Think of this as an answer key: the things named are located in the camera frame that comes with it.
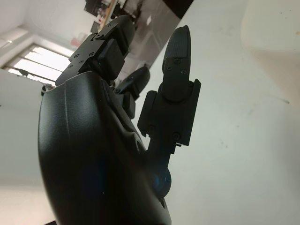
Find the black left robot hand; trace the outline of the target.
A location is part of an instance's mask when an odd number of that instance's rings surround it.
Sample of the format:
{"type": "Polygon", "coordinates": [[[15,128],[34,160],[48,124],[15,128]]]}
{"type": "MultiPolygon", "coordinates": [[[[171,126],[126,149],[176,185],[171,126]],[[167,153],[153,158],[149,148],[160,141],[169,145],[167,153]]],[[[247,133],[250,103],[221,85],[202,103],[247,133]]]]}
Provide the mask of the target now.
{"type": "Polygon", "coordinates": [[[147,67],[112,86],[135,33],[127,15],[89,35],[42,98],[40,170],[56,225],[169,225],[170,156],[190,142],[201,83],[189,79],[188,26],[171,35],[163,81],[134,126],[147,67]]]}

